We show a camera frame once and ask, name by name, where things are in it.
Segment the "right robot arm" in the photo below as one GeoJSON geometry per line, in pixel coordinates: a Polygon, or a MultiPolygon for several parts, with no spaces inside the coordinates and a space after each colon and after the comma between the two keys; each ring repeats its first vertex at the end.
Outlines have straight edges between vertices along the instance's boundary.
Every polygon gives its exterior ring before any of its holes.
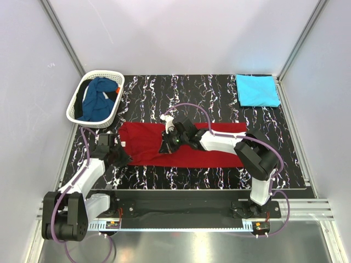
{"type": "Polygon", "coordinates": [[[197,128],[187,117],[176,120],[169,115],[162,115],[161,121],[165,129],[159,153],[173,154],[187,145],[195,151],[236,155],[252,177],[251,201],[264,206],[273,195],[271,177],[282,158],[259,131],[228,133],[197,128]]]}

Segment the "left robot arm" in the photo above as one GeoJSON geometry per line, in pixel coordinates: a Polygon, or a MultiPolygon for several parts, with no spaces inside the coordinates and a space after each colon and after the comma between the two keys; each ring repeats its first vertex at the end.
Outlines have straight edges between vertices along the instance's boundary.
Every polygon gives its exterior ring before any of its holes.
{"type": "Polygon", "coordinates": [[[82,241],[89,223],[108,211],[111,203],[107,194],[88,197],[90,190],[110,166],[124,167],[130,161],[117,134],[100,134],[94,150],[87,154],[87,159],[71,180],[44,196],[42,238],[58,243],[82,241]]]}

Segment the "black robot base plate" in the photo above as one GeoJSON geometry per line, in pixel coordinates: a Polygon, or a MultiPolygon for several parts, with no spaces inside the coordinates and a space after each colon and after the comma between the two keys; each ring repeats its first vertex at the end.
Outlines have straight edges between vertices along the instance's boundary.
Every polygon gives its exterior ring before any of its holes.
{"type": "Polygon", "coordinates": [[[88,194],[111,197],[109,215],[121,208],[123,218],[144,215],[215,214],[238,219],[280,219],[277,201],[260,207],[250,200],[249,190],[91,190],[88,194]]]}

